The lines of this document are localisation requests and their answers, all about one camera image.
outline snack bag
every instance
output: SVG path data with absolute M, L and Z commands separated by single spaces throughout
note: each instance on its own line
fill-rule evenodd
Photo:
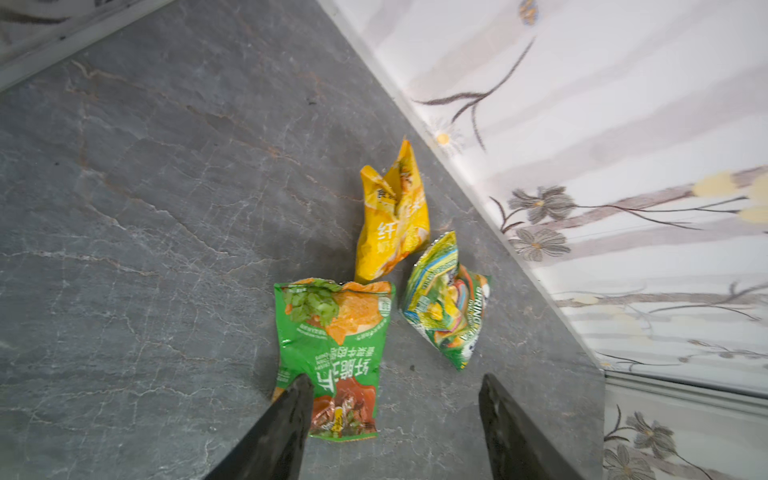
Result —
M 299 374 L 315 385 L 310 436 L 376 437 L 376 389 L 394 287 L 308 278 L 275 284 L 280 369 L 275 401 Z
M 360 171 L 366 222 L 357 242 L 355 281 L 386 275 L 429 238 L 424 185 L 410 142 L 382 178 L 370 165 Z
M 489 277 L 458 263 L 456 232 L 448 232 L 413 267 L 403 314 L 456 369 L 467 366 L 491 293 Z

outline marble tile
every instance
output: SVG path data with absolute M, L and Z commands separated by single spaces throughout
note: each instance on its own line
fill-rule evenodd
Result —
M 302 478 L 489 478 L 495 373 L 588 477 L 604 383 L 314 3 L 179 0 L 0 98 L 0 478 L 199 478 L 269 404 L 272 284 L 351 280 L 359 170 L 410 138 L 432 236 L 493 276 L 468 368 L 400 316 L 381 435 Z M 388 279 L 403 286 L 410 265 Z

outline gray flower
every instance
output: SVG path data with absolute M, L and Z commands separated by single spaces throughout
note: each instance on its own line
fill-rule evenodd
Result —
M 643 419 L 643 414 L 635 412 L 634 416 L 627 419 L 627 426 L 637 430 L 637 436 L 634 438 L 634 447 L 636 449 L 647 449 L 650 447 L 654 452 L 654 457 L 664 459 L 670 455 L 676 455 L 674 432 L 667 427 L 662 426 L 654 420 L 653 425 L 648 425 Z
M 515 197 L 508 203 L 513 210 L 528 211 L 528 221 L 536 224 L 547 217 L 553 220 L 563 220 L 576 208 L 576 203 L 570 195 L 566 195 L 565 187 L 538 188 L 538 195 L 533 197 L 521 188 L 512 192 Z
M 516 233 L 518 238 L 509 241 L 523 259 L 529 262 L 541 262 L 544 258 L 541 252 L 551 257 L 560 257 L 571 252 L 570 248 L 563 245 L 565 236 L 553 230 L 544 228 L 536 233 L 531 233 L 521 228 Z
M 624 445 L 616 447 L 616 453 L 604 451 L 608 463 L 608 480 L 656 480 L 656 474 L 642 458 L 630 458 Z

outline red sauce image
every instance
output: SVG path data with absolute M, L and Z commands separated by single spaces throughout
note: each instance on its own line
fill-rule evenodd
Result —
M 354 377 L 336 382 L 336 396 L 315 399 L 310 435 L 341 439 L 376 433 L 373 409 L 376 387 L 361 385 Z

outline chip bag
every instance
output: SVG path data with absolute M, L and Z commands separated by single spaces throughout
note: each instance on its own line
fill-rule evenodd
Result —
M 376 390 L 394 287 L 308 278 L 275 285 L 280 369 L 273 401 L 299 374 L 315 385 L 310 436 L 376 437 Z
M 357 242 L 355 280 L 368 283 L 386 275 L 429 238 L 424 185 L 410 142 L 382 177 L 370 165 L 360 171 L 366 221 Z
M 467 366 L 480 334 L 489 277 L 458 263 L 456 233 L 448 232 L 413 267 L 403 314 L 456 369 Z

